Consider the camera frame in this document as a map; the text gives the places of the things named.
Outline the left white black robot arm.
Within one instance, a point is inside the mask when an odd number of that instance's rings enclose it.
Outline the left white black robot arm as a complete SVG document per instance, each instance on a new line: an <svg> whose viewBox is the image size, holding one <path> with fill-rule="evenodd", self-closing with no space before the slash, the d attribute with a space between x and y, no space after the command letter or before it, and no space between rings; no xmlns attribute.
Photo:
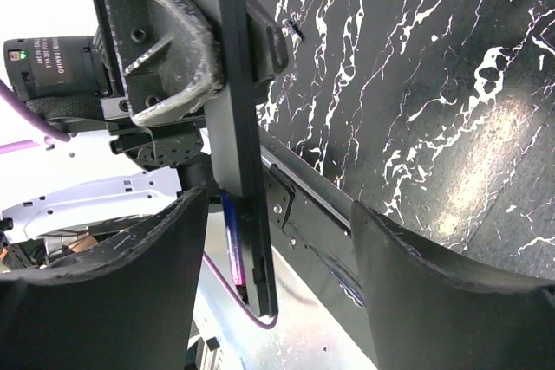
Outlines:
<svg viewBox="0 0 555 370"><path fill-rule="evenodd" d="M224 84L220 48L197 0L94 0L92 36L4 44L10 84L58 136L107 129L144 173L175 173L220 200L201 148L203 106Z"/></svg>

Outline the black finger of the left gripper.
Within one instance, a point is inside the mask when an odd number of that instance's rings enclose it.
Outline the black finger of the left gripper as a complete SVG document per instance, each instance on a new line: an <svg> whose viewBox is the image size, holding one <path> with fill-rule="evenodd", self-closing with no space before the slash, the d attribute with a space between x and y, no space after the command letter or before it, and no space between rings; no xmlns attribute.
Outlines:
<svg viewBox="0 0 555 370"><path fill-rule="evenodd" d="M212 28L193 0L144 0L156 33L152 46L123 67L124 86L152 66L166 96L153 105L134 110L137 126L171 123L199 110L222 88L219 46Z"/></svg>

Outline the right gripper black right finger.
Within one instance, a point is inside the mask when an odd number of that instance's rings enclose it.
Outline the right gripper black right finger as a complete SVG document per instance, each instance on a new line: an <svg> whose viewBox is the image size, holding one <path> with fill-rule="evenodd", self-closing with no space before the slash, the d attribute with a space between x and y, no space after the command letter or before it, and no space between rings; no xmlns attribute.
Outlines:
<svg viewBox="0 0 555 370"><path fill-rule="evenodd" d="M552 369L554 282L449 250L360 201L351 235L380 369Z"/></svg>

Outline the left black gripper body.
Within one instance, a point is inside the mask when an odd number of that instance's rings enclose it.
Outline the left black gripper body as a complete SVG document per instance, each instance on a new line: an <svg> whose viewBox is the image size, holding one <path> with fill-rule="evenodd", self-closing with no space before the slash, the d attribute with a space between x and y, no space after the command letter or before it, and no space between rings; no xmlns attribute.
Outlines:
<svg viewBox="0 0 555 370"><path fill-rule="evenodd" d="M108 67L108 80L114 91L127 100L130 127L119 131L114 144L148 170L177 167L199 161L203 140L200 129L204 115L201 108L176 121L157 126L137 126L131 120L134 110L157 103L166 96L156 70L148 66L130 78L131 92L124 86L123 67L156 41L144 0L93 0L99 22L102 54Z"/></svg>

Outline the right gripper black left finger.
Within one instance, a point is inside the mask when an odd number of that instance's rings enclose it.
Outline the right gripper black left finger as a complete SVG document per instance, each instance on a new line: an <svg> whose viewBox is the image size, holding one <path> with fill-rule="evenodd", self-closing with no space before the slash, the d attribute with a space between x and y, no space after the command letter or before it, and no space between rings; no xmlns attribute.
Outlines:
<svg viewBox="0 0 555 370"><path fill-rule="evenodd" d="M208 207L193 188L89 249L2 274L2 368L184 368Z"/></svg>

